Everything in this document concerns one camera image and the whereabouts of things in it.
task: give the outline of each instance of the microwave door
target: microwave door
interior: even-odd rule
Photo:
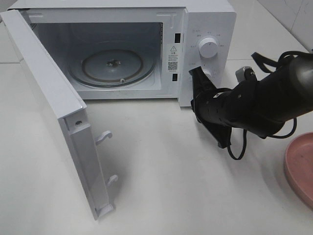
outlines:
[[[107,186],[116,180],[116,176],[110,177],[106,184],[96,150],[96,145],[112,134],[107,131],[93,138],[86,104],[21,13],[11,10],[1,13],[1,16],[40,111],[49,122],[53,136],[67,146],[92,214],[97,219],[113,209]]]

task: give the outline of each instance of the tabletop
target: tabletop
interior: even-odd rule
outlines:
[[[231,0],[237,11],[222,86],[252,66],[257,51],[277,59],[305,49],[256,0]],[[290,188],[283,170],[292,138],[313,130],[313,113],[298,118],[288,139],[247,135],[241,161],[176,99],[86,101],[115,210],[94,221],[70,155],[60,149],[36,105],[13,46],[0,24],[0,234],[181,235],[311,234],[313,211]],[[291,129],[288,122],[279,134]],[[242,134],[235,130],[238,154]]]

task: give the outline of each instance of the black cable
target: black cable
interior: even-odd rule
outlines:
[[[240,153],[239,157],[237,157],[237,158],[234,156],[234,154],[232,153],[232,151],[230,149],[230,136],[231,136],[231,129],[230,129],[229,134],[228,134],[227,151],[228,151],[228,153],[232,159],[240,160],[241,158],[243,158],[245,151],[246,151],[246,130],[245,129],[243,130],[243,139],[244,139],[243,149],[241,150],[241,153]]]
[[[292,130],[290,131],[289,134],[284,135],[284,136],[271,135],[271,136],[268,136],[268,137],[275,138],[275,139],[285,139],[285,138],[288,138],[288,137],[292,136],[296,129],[297,129],[297,118],[295,117],[295,118],[293,119],[293,127],[292,127]]]

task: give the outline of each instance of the pink plate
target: pink plate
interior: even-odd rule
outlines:
[[[298,136],[288,145],[285,175],[295,193],[313,208],[313,132]]]

